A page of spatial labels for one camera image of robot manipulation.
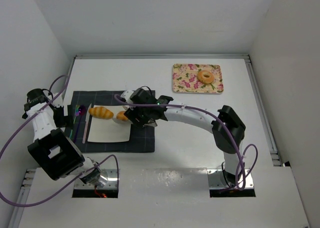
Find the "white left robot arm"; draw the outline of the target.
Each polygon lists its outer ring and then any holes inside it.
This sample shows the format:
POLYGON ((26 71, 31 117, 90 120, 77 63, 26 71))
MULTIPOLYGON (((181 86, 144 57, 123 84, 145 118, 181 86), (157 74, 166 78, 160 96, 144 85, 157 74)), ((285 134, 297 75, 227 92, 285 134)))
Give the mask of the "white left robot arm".
POLYGON ((27 93, 23 119, 32 119, 33 143, 27 149, 33 159, 53 180, 80 175, 84 184, 98 185, 101 169, 98 163, 85 158, 62 128, 73 126, 72 117, 64 115, 63 99, 56 100, 51 92, 33 89, 27 93))

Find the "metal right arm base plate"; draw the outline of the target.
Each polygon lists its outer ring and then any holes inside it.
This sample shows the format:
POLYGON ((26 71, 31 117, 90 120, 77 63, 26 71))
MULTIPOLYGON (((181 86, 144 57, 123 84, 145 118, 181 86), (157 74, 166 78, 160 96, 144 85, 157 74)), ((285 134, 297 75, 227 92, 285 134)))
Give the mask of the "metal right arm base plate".
MULTIPOLYGON (((252 175, 249 173, 249 169, 245 169, 245 189, 254 189, 254 182, 252 175)), ((207 170, 207 175, 208 175, 208 184, 209 188, 212 190, 220 190, 220 189, 226 189, 229 187, 232 187, 232 184, 226 183, 226 180, 224 179, 223 176, 223 171, 222 169, 208 169, 207 170)))

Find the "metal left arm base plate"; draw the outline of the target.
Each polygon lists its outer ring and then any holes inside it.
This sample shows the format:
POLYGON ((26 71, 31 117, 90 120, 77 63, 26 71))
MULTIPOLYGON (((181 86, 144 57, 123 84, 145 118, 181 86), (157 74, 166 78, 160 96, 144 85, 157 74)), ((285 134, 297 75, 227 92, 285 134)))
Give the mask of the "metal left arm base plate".
POLYGON ((116 169, 102 169, 98 178, 93 183, 83 183, 80 179, 74 182, 74 189, 107 189, 116 190, 118 188, 118 172, 116 169))

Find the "small round bun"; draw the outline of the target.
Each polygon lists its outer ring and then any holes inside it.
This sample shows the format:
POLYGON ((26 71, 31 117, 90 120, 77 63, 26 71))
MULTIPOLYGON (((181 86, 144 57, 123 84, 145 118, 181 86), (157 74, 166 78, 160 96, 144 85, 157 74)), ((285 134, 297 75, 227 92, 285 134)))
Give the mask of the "small round bun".
POLYGON ((119 120, 119 121, 128 121, 129 119, 125 116, 125 111, 120 111, 117 113, 116 115, 116 119, 119 120))

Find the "ring-shaped bagel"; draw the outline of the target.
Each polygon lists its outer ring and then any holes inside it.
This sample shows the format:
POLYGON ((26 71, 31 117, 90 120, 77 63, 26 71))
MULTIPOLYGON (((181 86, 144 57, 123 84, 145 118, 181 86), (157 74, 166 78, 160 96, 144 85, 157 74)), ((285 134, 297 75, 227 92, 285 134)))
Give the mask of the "ring-shaped bagel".
POLYGON ((197 74, 197 79, 201 83, 206 84, 206 85, 211 84, 215 80, 214 75, 207 70, 199 71, 197 74))

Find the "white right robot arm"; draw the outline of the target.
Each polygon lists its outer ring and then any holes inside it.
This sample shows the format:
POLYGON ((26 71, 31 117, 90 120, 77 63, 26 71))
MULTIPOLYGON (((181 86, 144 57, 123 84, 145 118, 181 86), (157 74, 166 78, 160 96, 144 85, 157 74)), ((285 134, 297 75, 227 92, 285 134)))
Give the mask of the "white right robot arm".
POLYGON ((185 123, 211 133, 216 147, 224 155, 222 173, 227 184, 234 186, 240 180, 240 168, 244 162, 239 161, 239 157, 246 126, 233 108, 224 105, 214 118, 207 110, 187 108, 170 96, 156 98, 143 88, 124 91, 120 99, 128 103, 124 115, 137 127, 155 125, 157 120, 164 120, 185 123))

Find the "long striped bread roll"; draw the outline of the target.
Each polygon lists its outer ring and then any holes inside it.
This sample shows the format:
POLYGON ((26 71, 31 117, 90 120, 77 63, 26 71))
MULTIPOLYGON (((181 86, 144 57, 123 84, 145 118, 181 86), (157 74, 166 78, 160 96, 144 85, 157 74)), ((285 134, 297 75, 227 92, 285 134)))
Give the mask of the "long striped bread roll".
POLYGON ((88 110, 89 114, 98 119, 112 119, 114 117, 114 113, 103 106, 97 106, 94 108, 89 108, 88 110))

